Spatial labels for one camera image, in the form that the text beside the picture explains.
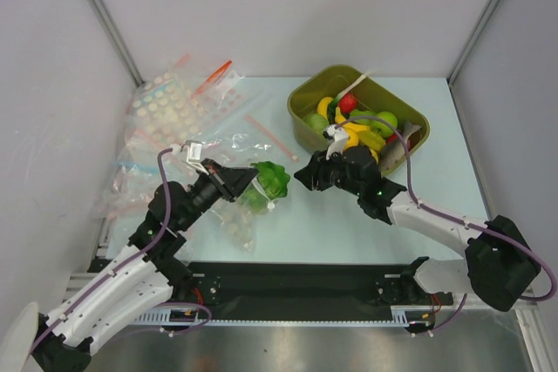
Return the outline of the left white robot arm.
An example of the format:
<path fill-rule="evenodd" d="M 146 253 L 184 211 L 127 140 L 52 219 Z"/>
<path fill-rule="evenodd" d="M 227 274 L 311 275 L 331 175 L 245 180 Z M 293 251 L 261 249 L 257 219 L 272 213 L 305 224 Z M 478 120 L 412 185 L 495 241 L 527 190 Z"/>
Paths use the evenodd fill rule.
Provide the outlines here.
<path fill-rule="evenodd" d="M 163 179 L 126 245 L 87 285 L 38 319 L 31 356 L 44 371 L 83 371 L 118 332 L 146 311 L 184 302 L 192 274 L 176 258 L 184 233 L 217 201 L 237 200 L 256 178 L 254 167 L 204 159 L 189 186 Z"/>

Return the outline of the clear white-dotted zip bag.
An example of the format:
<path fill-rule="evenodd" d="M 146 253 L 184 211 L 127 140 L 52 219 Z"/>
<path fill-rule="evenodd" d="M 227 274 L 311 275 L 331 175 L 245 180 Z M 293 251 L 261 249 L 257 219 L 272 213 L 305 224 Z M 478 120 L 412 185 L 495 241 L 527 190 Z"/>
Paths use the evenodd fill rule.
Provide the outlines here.
<path fill-rule="evenodd" d="M 234 202 L 218 201 L 211 212 L 219 220 L 219 235 L 245 251 L 254 250 L 257 222 L 268 218 L 289 193 L 289 163 L 298 156 L 270 132 L 252 125 L 222 128 L 199 137 L 203 156 L 222 166 L 247 167 L 255 178 Z"/>

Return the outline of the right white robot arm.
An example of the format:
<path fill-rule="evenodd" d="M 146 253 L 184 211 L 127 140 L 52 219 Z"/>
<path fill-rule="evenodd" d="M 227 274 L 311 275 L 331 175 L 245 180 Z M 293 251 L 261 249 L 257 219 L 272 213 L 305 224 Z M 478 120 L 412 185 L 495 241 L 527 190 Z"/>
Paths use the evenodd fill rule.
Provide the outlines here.
<path fill-rule="evenodd" d="M 459 254 L 458 260 L 414 263 L 412 275 L 402 281 L 403 295 L 412 303 L 437 292 L 473 293 L 505 312 L 541 272 L 541 263 L 528 255 L 529 247 L 510 219 L 471 220 L 428 206 L 407 187 L 382 176 L 363 146 L 343 154 L 315 152 L 294 176 L 311 191 L 344 190 L 356 196 L 370 218 L 421 233 Z"/>

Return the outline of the green toy lettuce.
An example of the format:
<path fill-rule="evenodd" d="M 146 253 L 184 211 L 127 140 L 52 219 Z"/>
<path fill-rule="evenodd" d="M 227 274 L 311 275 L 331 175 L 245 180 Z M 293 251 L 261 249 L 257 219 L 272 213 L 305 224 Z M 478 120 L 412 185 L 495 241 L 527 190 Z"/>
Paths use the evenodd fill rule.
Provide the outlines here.
<path fill-rule="evenodd" d="M 272 211 L 279 199 L 288 195 L 290 176 L 285 168 L 271 161 L 250 164 L 258 174 L 240 197 L 241 205 L 252 214 Z"/>

